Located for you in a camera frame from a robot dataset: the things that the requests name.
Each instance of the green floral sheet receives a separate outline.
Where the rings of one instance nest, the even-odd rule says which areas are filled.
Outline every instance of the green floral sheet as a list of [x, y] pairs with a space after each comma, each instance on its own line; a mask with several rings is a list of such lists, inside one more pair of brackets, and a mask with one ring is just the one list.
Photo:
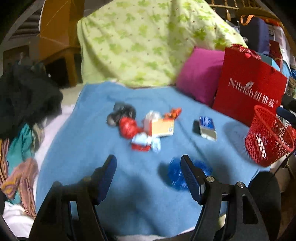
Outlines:
[[165, 86], [194, 46], [245, 45], [204, 0], [114, 0], [77, 29], [84, 83], [117, 78], [129, 87]]

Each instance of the wooden leg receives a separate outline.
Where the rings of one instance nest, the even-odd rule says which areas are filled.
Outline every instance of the wooden leg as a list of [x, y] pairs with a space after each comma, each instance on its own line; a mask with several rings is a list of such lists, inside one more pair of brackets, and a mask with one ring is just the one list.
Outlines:
[[74, 87], [78, 83], [78, 76], [77, 76], [75, 61], [74, 61], [74, 53], [71, 51], [67, 51], [64, 54], [64, 57], [66, 60], [66, 67], [67, 67], [67, 72], [68, 72], [69, 84], [71, 87]]

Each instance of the magenta cushion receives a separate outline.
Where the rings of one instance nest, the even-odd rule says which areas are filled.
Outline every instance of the magenta cushion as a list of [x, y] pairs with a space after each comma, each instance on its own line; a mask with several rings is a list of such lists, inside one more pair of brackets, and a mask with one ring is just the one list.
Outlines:
[[218, 88], [223, 60], [224, 51], [195, 47], [177, 78], [177, 88], [211, 107]]

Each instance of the brown striped cloth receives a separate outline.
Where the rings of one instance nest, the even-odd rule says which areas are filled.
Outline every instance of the brown striped cloth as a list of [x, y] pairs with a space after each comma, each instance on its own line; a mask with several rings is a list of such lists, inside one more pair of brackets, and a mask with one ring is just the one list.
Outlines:
[[21, 206], [27, 215], [35, 219], [36, 206], [33, 195], [33, 184], [38, 174], [38, 165], [36, 160], [28, 158], [20, 163], [8, 176], [8, 162], [6, 155], [8, 152], [9, 140], [0, 139], [0, 185], [2, 192], [8, 199], [13, 199], [16, 191], [19, 192], [21, 198]]

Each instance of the red plastic bag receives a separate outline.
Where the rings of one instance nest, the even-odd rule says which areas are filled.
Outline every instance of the red plastic bag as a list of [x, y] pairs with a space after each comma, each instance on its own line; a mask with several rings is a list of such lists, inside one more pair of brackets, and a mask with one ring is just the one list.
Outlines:
[[270, 65], [226, 48], [213, 109], [251, 126], [254, 106], [275, 114], [286, 85], [287, 77]]

